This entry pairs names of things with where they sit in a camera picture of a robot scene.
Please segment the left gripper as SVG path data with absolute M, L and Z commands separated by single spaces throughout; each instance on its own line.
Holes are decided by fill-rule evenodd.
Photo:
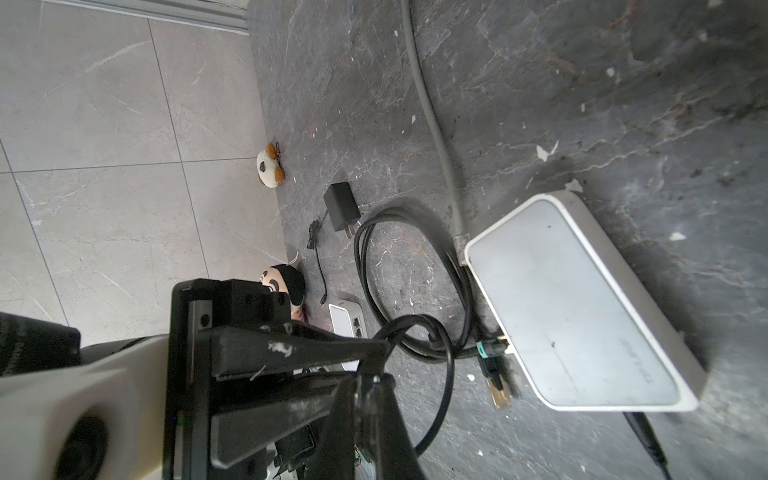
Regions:
M 279 440 L 328 415 L 306 479 L 354 479 L 357 376 L 314 387 L 304 370 L 381 357 L 290 318 L 285 293 L 196 279 L 172 291 L 162 476 L 265 479 Z

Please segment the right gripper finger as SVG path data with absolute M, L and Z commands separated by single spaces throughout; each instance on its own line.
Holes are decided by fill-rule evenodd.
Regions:
M 415 448 L 401 415 L 391 375 L 382 374 L 368 394 L 370 433 L 368 446 L 376 465 L 377 479 L 425 479 Z

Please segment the black power adapter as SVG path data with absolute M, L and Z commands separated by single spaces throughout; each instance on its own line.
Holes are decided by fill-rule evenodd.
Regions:
M 307 248 L 314 252 L 316 264 L 323 285 L 320 304 L 325 305 L 328 298 L 328 286 L 319 255 L 319 238 L 324 222 L 330 219 L 335 232 L 344 232 L 351 239 L 353 227 L 359 222 L 361 214 L 348 182 L 332 183 L 323 195 L 325 212 L 320 219 L 313 220 L 308 229 Z

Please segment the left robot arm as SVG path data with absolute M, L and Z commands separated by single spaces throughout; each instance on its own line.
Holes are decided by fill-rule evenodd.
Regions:
M 299 459 L 310 479 L 350 479 L 363 451 L 382 479 L 414 476 L 389 351 L 295 322 L 286 294 L 241 280 L 176 285 L 169 333 L 142 340 L 82 347 L 5 314 L 1 475 L 263 479 Z

